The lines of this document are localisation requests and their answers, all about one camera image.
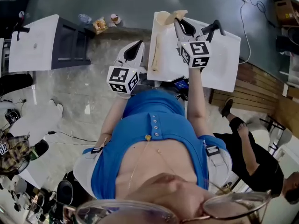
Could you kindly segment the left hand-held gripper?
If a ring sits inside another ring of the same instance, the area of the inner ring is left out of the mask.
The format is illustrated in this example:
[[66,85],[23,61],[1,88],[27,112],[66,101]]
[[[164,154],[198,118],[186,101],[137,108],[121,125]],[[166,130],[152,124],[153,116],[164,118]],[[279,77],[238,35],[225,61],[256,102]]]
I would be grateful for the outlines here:
[[[131,42],[119,51],[116,61],[119,64],[139,67],[143,61],[144,50],[144,41]],[[110,66],[107,84],[113,92],[130,94],[140,80],[139,74],[140,71],[135,68]]]

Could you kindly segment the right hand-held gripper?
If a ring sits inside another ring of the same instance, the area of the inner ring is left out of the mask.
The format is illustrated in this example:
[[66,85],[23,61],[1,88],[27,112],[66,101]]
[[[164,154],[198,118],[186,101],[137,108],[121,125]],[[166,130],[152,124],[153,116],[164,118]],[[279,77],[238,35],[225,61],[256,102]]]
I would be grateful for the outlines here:
[[202,27],[196,20],[174,19],[179,55],[189,68],[205,68],[211,56],[211,44],[203,41]]

